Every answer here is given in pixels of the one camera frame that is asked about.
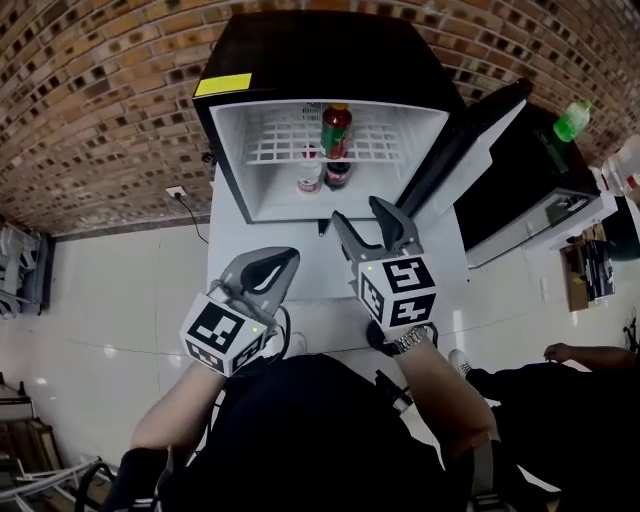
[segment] yellow label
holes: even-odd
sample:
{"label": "yellow label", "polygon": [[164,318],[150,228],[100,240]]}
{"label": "yellow label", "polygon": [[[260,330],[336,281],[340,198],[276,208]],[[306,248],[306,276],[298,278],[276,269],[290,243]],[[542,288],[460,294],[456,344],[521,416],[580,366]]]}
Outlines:
{"label": "yellow label", "polygon": [[205,94],[218,94],[220,92],[242,91],[249,88],[251,73],[241,75],[217,76],[200,80],[194,97]]}

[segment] white shoe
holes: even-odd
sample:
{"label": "white shoe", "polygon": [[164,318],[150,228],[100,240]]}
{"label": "white shoe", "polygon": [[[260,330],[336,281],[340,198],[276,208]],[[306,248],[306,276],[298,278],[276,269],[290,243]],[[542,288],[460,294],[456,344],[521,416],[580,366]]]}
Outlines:
{"label": "white shoe", "polygon": [[307,338],[301,332],[294,332],[289,339],[289,349],[284,358],[301,356],[307,353]]}
{"label": "white shoe", "polygon": [[453,349],[451,352],[449,352],[449,362],[451,363],[451,366],[453,366],[456,371],[465,379],[467,378],[467,373],[469,373],[469,370],[473,369],[473,366],[471,366],[471,363],[469,363],[467,354],[465,354],[459,348]]}

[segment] black shirt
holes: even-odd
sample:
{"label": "black shirt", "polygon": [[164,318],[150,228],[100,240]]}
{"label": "black shirt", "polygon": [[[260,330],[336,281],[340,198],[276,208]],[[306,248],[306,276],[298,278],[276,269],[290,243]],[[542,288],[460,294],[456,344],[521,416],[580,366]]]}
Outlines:
{"label": "black shirt", "polygon": [[[499,445],[494,454],[508,500],[518,510],[545,510]],[[103,510],[153,496],[166,458],[151,450],[125,454]],[[463,511],[472,475],[471,453],[445,473],[435,449],[411,437],[373,384],[330,357],[300,356],[230,379],[205,448],[158,495],[164,511],[336,500]]]}

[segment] electrical outlet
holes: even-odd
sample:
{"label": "electrical outlet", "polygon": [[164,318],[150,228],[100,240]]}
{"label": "electrical outlet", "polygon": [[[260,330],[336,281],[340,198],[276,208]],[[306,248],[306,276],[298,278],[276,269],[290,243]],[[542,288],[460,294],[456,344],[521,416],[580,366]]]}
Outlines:
{"label": "electrical outlet", "polygon": [[167,194],[169,194],[171,197],[176,197],[176,194],[178,194],[180,197],[184,197],[187,195],[183,187],[169,187],[167,189]]}

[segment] wire shelf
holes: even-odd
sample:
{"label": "wire shelf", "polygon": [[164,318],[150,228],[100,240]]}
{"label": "wire shelf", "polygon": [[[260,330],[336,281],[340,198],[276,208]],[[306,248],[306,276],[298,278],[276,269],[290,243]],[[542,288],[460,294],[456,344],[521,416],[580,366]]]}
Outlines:
{"label": "wire shelf", "polygon": [[254,113],[247,123],[245,162],[249,165],[304,162],[307,148],[315,148],[321,162],[404,162],[400,137],[392,123],[364,109],[352,113],[346,155],[340,160],[320,154],[320,107],[298,105]]}

